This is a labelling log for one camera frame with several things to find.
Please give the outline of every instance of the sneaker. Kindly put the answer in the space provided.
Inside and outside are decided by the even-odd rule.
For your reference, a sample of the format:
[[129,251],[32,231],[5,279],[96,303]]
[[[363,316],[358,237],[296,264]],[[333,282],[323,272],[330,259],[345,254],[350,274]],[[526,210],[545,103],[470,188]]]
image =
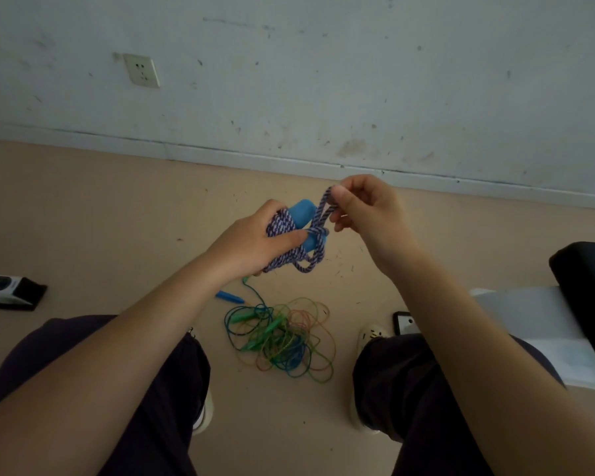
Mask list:
[[[187,330],[187,333],[194,337],[197,341],[200,342],[198,338],[198,330],[192,326]],[[205,404],[203,408],[200,410],[200,415],[198,419],[194,421],[193,426],[191,427],[191,435],[196,436],[201,432],[205,431],[209,426],[210,422],[212,421],[212,417],[214,416],[214,399],[212,398],[212,391],[210,388],[207,388],[207,396],[205,398]]]
[[[372,341],[375,337],[390,337],[389,332],[378,326],[377,324],[368,324],[364,326],[361,331],[359,331],[359,336],[357,337],[357,357],[359,354],[362,353],[366,344]],[[357,406],[355,405],[355,390],[353,390],[352,394],[350,395],[350,421],[357,429],[357,431],[362,432],[364,434],[378,434],[379,431],[370,429],[368,426],[362,423],[362,420],[359,418],[359,413],[357,413]]]

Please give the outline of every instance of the forearm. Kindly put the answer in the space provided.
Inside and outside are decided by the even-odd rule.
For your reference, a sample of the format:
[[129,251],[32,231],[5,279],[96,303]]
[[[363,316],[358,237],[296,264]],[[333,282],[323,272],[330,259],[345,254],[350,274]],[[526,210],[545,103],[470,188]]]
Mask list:
[[595,423],[414,243],[390,276],[495,474],[595,474]]
[[0,474],[97,473],[224,282],[201,256],[3,400]]

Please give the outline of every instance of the baseboard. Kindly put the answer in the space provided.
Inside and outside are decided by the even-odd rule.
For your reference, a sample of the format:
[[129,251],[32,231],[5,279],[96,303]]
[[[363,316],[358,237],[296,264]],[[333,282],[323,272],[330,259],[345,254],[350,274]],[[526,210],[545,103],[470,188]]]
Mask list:
[[440,175],[426,175],[368,167],[310,162],[252,153],[179,145],[158,141],[119,138],[97,134],[45,129],[0,122],[0,140],[97,150],[156,159],[181,160],[196,164],[233,167],[288,175],[340,180],[360,173],[374,174],[397,187],[478,195],[500,199],[528,200],[545,204],[595,209],[595,194],[527,185],[487,182]]

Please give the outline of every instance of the outlet cover plate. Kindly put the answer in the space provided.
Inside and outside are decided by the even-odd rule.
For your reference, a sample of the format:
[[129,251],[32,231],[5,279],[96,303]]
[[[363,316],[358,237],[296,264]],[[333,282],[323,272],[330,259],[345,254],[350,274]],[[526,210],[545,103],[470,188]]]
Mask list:
[[124,62],[132,83],[141,87],[159,88],[157,69],[149,56],[124,53]]

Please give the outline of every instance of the person's left arm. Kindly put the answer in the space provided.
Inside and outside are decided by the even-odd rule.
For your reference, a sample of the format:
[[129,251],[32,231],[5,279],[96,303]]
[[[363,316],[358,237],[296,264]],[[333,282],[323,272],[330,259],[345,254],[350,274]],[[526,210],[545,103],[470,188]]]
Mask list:
[[230,280],[297,247],[306,231],[266,236],[269,200],[202,255],[49,364],[0,403],[0,475],[94,475],[159,368]]

